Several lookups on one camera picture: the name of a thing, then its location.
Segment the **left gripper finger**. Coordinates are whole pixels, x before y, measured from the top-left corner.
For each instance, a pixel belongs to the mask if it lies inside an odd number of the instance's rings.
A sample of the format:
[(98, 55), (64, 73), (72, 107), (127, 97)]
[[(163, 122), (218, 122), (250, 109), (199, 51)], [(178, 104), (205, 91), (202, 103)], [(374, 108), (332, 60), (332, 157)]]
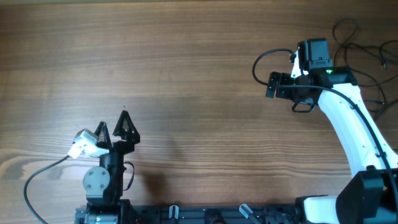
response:
[(111, 146), (108, 127), (104, 121), (99, 123), (94, 134), (98, 136), (98, 142), (96, 143), (97, 146)]
[(118, 122), (114, 128), (113, 136), (120, 137), (122, 140), (132, 142), (133, 144), (140, 143), (141, 136), (126, 110), (121, 112)]

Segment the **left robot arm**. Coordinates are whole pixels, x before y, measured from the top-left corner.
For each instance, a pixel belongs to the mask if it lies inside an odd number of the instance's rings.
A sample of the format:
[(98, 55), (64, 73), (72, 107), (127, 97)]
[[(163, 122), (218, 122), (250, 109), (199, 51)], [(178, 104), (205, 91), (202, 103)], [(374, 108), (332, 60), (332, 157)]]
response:
[(113, 131), (113, 136), (121, 138), (112, 142), (107, 124), (100, 122), (95, 132), (89, 129), (79, 131), (68, 155), (76, 159), (80, 155), (99, 159), (99, 165), (90, 168), (83, 178), (87, 204), (76, 209), (75, 223), (127, 224), (139, 223), (140, 218), (130, 200), (122, 199), (123, 192), (131, 187), (131, 179), (123, 187), (126, 162), (124, 156), (134, 152), (140, 143), (140, 134), (127, 111), (122, 111)]

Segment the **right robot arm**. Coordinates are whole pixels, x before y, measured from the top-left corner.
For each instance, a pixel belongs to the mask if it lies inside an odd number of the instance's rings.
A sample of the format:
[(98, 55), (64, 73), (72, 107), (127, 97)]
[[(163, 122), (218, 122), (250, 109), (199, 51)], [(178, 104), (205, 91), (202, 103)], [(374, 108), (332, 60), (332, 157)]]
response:
[(368, 113), (348, 67), (335, 67), (326, 39), (298, 43), (291, 73), (272, 72), (266, 96), (319, 107), (330, 120), (352, 179), (337, 196), (299, 200), (305, 223), (397, 223), (397, 154)]

